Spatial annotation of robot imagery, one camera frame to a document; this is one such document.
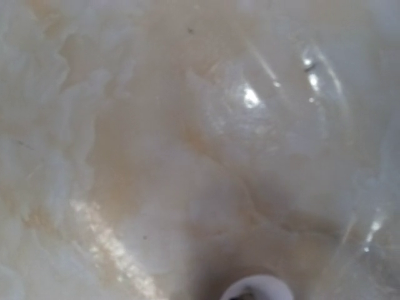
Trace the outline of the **white earbud with black tip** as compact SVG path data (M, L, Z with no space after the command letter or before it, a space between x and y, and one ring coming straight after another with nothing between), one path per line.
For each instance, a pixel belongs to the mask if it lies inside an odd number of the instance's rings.
M258 274L233 282L220 297L220 300L229 299L293 300L294 294L283 280Z

